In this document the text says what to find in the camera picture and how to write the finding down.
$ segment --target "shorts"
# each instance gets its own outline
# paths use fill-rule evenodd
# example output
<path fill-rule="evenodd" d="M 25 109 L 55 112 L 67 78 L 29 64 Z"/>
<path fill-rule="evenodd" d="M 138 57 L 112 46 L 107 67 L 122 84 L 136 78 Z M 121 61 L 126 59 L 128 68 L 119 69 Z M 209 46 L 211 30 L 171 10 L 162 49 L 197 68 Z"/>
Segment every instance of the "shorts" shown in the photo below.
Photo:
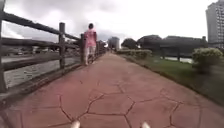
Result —
<path fill-rule="evenodd" d="M 96 51 L 96 46 L 89 46 L 85 48 L 85 55 L 86 56 L 95 55 L 95 51 Z"/>

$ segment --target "building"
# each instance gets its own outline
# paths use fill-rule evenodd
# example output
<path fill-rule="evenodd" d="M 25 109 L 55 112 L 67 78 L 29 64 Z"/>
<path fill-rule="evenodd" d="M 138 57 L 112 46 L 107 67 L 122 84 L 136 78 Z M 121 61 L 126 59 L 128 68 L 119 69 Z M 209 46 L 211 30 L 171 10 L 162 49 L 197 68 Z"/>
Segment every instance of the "building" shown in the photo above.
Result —
<path fill-rule="evenodd" d="M 212 3 L 206 10 L 208 42 L 224 42 L 224 0 Z"/>

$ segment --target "sky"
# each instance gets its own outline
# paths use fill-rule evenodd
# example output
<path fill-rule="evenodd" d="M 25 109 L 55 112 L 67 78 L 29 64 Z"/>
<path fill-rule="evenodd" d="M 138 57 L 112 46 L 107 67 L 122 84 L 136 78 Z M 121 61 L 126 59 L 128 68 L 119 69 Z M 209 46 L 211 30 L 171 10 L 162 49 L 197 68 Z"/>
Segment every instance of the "sky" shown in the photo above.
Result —
<path fill-rule="evenodd" d="M 75 36 L 94 23 L 99 38 L 117 36 L 135 40 L 156 34 L 202 38 L 207 36 L 205 10 L 217 0 L 6 0 L 5 12 Z M 2 35 L 13 38 L 57 40 L 46 32 L 3 22 Z"/>

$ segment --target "person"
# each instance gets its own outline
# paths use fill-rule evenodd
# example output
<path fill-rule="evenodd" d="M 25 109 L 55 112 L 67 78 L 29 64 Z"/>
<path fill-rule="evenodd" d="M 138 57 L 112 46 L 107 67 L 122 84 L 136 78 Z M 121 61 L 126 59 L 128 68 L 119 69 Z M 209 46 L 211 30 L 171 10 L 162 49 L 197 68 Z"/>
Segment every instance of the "person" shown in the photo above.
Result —
<path fill-rule="evenodd" d="M 85 64 L 88 65 L 88 57 L 95 57 L 97 34 L 94 30 L 93 23 L 89 24 L 88 30 L 84 33 L 85 36 Z"/>

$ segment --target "pink shirt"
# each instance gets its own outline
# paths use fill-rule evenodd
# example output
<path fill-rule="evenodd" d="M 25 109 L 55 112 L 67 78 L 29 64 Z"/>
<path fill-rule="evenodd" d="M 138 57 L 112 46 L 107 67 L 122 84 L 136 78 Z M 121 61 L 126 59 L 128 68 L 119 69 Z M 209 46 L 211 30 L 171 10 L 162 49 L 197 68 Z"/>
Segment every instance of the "pink shirt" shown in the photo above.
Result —
<path fill-rule="evenodd" d="M 95 37 L 94 37 L 95 32 L 96 31 L 93 29 L 89 29 L 85 32 L 86 47 L 96 46 L 96 41 L 95 41 Z"/>

